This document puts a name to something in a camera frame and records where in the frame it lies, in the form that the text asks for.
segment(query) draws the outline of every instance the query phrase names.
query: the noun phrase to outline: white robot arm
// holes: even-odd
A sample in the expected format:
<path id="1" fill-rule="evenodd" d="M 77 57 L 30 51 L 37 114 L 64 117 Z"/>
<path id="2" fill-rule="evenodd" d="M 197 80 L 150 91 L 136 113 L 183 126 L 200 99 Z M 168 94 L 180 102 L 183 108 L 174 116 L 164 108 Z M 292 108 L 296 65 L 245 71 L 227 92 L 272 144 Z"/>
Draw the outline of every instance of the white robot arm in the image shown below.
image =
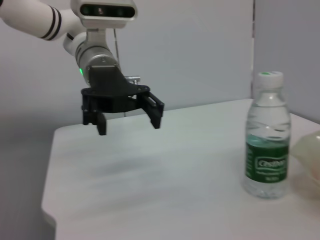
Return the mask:
<path id="1" fill-rule="evenodd" d="M 71 9 L 59 11 L 38 0 L 0 0 L 0 18 L 16 30 L 47 41 L 86 31 Z"/>
<path id="2" fill-rule="evenodd" d="M 75 56 L 90 86 L 81 91 L 84 125 L 97 125 L 99 134 L 106 135 L 103 113 L 143 109 L 154 128 L 160 128 L 164 104 L 148 86 L 132 84 L 140 77 L 123 76 L 106 42 L 106 29 L 123 28 L 137 17 L 133 0 L 70 0 L 70 6 L 72 10 L 59 11 L 39 0 L 0 0 L 0 18 L 46 41 L 66 34 L 64 49 Z"/>

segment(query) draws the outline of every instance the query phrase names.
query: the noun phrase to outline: table surface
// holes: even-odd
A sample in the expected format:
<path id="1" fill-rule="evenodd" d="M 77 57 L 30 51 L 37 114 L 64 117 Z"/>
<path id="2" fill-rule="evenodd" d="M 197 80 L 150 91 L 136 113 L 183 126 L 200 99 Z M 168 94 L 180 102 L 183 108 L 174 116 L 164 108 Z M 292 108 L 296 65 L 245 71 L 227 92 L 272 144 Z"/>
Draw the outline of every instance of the table surface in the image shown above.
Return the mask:
<path id="1" fill-rule="evenodd" d="M 251 100 L 74 125 L 54 135 L 42 210 L 56 240 L 319 240 L 320 196 L 293 158 L 289 193 L 247 194 Z M 292 115 L 291 144 L 320 125 Z"/>

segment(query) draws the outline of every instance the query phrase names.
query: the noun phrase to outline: gray wall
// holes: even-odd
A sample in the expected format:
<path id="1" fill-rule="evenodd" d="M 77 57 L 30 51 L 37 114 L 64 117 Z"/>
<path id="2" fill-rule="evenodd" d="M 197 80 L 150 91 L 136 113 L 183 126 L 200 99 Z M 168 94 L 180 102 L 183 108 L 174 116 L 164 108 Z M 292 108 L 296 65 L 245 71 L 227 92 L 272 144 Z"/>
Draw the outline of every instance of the gray wall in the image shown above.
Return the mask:
<path id="1" fill-rule="evenodd" d="M 318 123 L 319 10 L 319 0 L 257 0 L 254 51 L 255 73 L 284 72 L 289 108 Z"/>
<path id="2" fill-rule="evenodd" d="M 250 96 L 252 0 L 136 4 L 138 20 L 118 32 L 121 65 L 166 109 Z M 81 122 L 86 85 L 62 39 L 45 42 L 3 22 L 0 32 L 0 239 L 54 239 L 40 210 L 51 141 L 55 129 Z"/>

